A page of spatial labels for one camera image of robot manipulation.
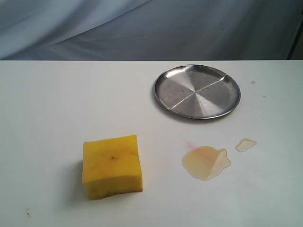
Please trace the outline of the grey backdrop cloth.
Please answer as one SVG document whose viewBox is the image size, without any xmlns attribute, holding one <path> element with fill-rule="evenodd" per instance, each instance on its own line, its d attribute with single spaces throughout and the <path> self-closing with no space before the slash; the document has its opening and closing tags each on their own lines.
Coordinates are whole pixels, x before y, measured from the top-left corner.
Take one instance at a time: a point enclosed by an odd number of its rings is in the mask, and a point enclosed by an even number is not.
<svg viewBox="0 0 303 227">
<path fill-rule="evenodd" d="M 284 60 L 300 0 L 3 0 L 0 58 Z"/>
</svg>

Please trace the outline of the small yellowish liquid spill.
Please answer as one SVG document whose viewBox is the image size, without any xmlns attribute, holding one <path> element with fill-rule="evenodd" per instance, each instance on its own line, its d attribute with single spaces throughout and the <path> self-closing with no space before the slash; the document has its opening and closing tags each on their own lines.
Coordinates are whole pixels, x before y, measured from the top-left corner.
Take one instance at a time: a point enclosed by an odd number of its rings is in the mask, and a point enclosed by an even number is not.
<svg viewBox="0 0 303 227">
<path fill-rule="evenodd" d="M 250 139 L 242 139 L 236 146 L 235 149 L 238 152 L 245 152 L 248 149 L 252 148 L 254 145 L 256 145 L 256 141 L 250 140 Z"/>
</svg>

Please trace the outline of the round steel plate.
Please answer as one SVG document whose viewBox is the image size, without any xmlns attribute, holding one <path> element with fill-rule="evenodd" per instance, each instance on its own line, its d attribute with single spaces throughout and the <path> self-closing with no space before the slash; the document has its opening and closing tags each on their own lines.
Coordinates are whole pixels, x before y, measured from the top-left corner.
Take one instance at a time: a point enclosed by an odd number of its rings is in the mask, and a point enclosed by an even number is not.
<svg viewBox="0 0 303 227">
<path fill-rule="evenodd" d="M 231 76 L 198 64 L 181 65 L 161 73 L 152 92 L 163 109 L 195 120 L 223 117 L 241 100 L 240 87 Z"/>
</svg>

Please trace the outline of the black stand pole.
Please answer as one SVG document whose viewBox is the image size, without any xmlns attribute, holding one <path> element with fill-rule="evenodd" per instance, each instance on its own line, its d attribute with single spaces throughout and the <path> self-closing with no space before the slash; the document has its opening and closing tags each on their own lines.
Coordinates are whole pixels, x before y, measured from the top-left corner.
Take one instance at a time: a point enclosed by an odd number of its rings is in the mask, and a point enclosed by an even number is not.
<svg viewBox="0 0 303 227">
<path fill-rule="evenodd" d="M 297 44 L 299 42 L 299 39 L 300 39 L 300 36 L 301 36 L 302 32 L 303 32 L 303 22 L 301 21 L 301 23 L 299 25 L 299 28 L 298 28 L 298 30 L 296 32 L 295 38 L 293 40 L 293 43 L 291 45 L 290 51 L 289 51 L 289 53 L 287 55 L 287 60 L 290 60 L 291 57 L 293 56 L 293 53 L 294 53 L 294 51 L 295 51 L 295 49 L 297 47 Z"/>
</svg>

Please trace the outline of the large yellowish liquid spill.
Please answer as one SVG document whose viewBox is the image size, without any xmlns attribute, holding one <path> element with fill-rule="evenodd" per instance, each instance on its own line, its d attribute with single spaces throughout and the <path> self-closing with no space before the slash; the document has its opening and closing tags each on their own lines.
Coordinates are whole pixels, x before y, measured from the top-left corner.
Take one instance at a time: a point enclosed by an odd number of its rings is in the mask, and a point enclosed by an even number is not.
<svg viewBox="0 0 303 227">
<path fill-rule="evenodd" d="M 182 157 L 182 165 L 195 179 L 208 181 L 218 176 L 231 161 L 227 157 L 226 149 L 215 149 L 201 146 L 187 152 Z"/>
</svg>

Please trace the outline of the yellow sponge block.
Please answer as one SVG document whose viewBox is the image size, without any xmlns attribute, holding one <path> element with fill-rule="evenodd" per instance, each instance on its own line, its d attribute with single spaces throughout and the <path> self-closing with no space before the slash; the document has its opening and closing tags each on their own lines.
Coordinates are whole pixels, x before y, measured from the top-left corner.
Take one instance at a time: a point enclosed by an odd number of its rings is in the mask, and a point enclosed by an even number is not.
<svg viewBox="0 0 303 227">
<path fill-rule="evenodd" d="M 82 184 L 90 200 L 143 191 L 137 136 L 84 142 Z"/>
</svg>

